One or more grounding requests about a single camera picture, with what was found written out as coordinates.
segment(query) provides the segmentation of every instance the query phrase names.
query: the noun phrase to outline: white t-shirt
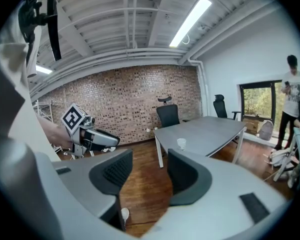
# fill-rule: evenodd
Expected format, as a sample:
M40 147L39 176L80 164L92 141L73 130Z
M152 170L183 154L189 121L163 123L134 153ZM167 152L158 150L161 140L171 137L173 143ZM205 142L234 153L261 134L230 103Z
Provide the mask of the white t-shirt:
M300 71L297 71L296 75L291 74L290 71L285 73L282 78L282 89L286 87L286 81L289 82L291 91L285 95L283 112L297 118L299 116L298 103L300 101Z
M51 147L34 112L29 87L28 76L37 74L37 53L41 38L41 27L34 30L35 40L33 49L26 65L28 44L20 27L20 6L11 14L0 32L0 70L15 86L15 90L24 98L24 104L15 117L8 136L25 142L34 152L42 152L49 156L51 161L59 161L59 157Z

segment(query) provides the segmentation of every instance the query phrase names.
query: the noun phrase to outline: black pants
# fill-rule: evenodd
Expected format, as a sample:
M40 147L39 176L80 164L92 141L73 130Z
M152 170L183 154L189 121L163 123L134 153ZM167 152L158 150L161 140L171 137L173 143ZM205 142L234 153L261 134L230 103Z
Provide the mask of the black pants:
M285 146L285 148L289 148L291 145L292 138L294 136L294 122L297 118L294 116L291 116L285 112L282 112L281 122L280 122L280 129L279 129L279 138L278 138L278 144L275 146L276 150L280 150L282 148L282 141L285 138L286 128L288 122L290 122L290 135L288 138L288 142Z

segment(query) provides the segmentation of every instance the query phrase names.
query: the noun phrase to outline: white mug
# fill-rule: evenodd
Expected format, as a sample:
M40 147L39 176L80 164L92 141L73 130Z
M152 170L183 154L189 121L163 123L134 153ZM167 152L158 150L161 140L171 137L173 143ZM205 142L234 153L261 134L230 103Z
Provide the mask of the white mug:
M179 148L180 148L181 150L185 150L185 149L186 149L186 143L187 143L187 141L186 141L185 138L178 138L178 139L176 140L176 142L178 143L178 146L179 146Z

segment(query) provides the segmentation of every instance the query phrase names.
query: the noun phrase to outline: window frame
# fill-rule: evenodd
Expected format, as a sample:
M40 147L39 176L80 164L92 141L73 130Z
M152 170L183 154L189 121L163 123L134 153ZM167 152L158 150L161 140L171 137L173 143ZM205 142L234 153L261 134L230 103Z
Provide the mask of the window frame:
M246 119L258 120L263 122L264 120L270 120L273 125L275 124L276 120L276 83L281 83L282 80L272 80L272 81L262 81L262 82L252 82L252 83L245 83L240 84L240 95L241 95L241 121ZM261 117L261 116L249 116L245 115L245 96L244 90L247 89L259 89L259 88L270 88L271 89L271 118L268 117Z

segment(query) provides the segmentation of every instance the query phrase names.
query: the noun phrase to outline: chair headrest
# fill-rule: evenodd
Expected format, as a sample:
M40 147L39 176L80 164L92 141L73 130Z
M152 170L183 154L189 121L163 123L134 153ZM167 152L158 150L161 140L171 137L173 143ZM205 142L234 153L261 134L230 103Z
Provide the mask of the chair headrest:
M168 102L171 101L171 96L169 96L168 98L158 98L158 102Z
M217 95L214 95L215 96L215 101L216 102L222 102L225 97L222 95L222 94L217 94Z

